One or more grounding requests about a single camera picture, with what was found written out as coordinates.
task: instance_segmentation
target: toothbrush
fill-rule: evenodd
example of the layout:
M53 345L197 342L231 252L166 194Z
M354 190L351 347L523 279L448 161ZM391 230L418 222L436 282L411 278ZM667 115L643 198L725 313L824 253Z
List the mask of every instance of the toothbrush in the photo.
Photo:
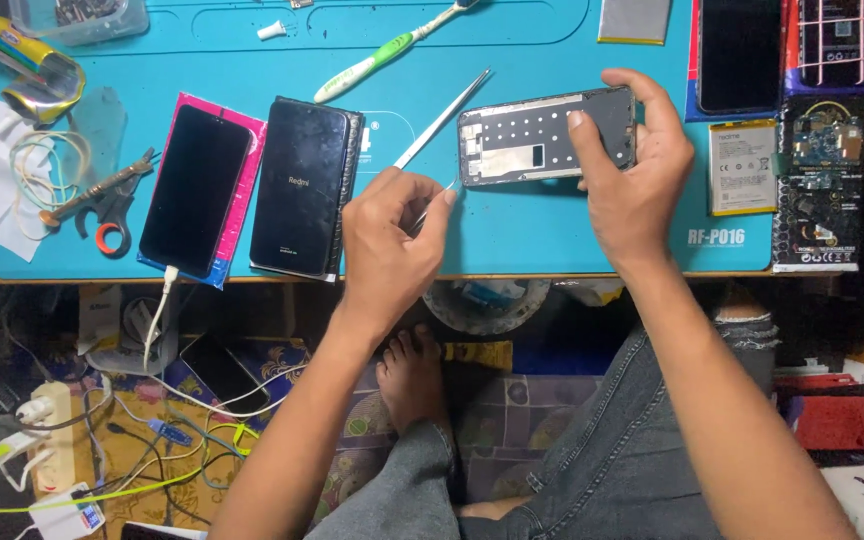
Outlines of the toothbrush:
M435 29L442 26L446 21L452 19L453 16L464 12L468 8L472 7L476 2L478 2L478 0L455 0L455 4L452 4L448 9L439 13L436 18L432 19L427 24L419 26L412 31L406 31L392 41L382 45L366 59L329 79L328 82L326 82L315 93L315 102L325 103L342 92L347 91L353 85L368 77L370 73L381 68L391 59L404 53L413 43L424 39Z

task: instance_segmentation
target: desk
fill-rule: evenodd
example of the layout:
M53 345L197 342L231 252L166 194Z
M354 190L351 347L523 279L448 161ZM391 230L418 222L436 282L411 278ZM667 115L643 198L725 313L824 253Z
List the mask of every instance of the desk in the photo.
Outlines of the desk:
M310 99L332 75L448 5L424 1L318 0L315 6L293 10L271 0L150 0L150 28L144 34L69 53L85 69L86 90L114 87L125 105L128 124L120 158L125 164L149 146L162 148L179 92L265 118L277 94ZM390 165L486 66L493 75L466 108L599 88L598 72L612 66L648 73L681 107L689 3L673 2L662 47L596 43L600 7L598 0L483 0L331 103L366 115L369 132L355 192ZM256 30L276 19L291 26L289 35L259 41ZM0 90L7 80L0 73ZM763 275L770 262L771 215L710 217L707 125L685 129L696 147L696 165L671 231L680 267L695 273ZM457 148L454 124L448 124L407 168L448 184ZM142 180L127 216L135 237L141 234L153 184L151 178ZM255 205L253 196L231 264L233 281L280 278L249 267ZM716 235L742 241L709 243L712 230L742 230L741 235ZM584 194L575 189L574 179L565 179L464 190L452 216L441 274L571 276L612 270L596 244ZM31 263L0 247L0 282L160 276L161 271L136 262L134 252L118 260L105 258L90 239L79 239L71 224L46 238Z

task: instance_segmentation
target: ripped jeans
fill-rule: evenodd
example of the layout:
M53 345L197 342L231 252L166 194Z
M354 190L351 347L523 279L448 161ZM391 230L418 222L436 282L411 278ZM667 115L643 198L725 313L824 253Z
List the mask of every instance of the ripped jeans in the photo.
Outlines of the ripped jeans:
M721 289L693 289L719 313ZM770 391L778 329L768 314L714 324L738 361ZM409 426L382 472L312 530L308 538L586 539L719 538L676 423L655 351L639 324L608 367L599 390L529 478L528 502L500 520L456 518L447 479L453 446L427 421Z

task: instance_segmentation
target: redmi phone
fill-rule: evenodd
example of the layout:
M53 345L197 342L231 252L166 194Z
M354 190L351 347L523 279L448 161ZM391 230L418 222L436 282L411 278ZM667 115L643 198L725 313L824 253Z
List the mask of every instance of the redmi phone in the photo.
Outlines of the redmi phone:
M190 104L178 109L139 240L142 255L209 276L251 143L244 126Z
M249 370L212 334L204 333L199 336L182 349L178 357L189 366L198 380L215 394L219 403L244 396L259 386L258 380ZM248 414L259 411L268 403L269 392L262 388L225 407L236 414Z
M772 111L779 103L782 0L702 0L699 109L708 115Z
M350 129L340 109L285 98L271 104L248 250L252 266L325 273Z
M809 87L864 83L864 0L798 0L798 79Z

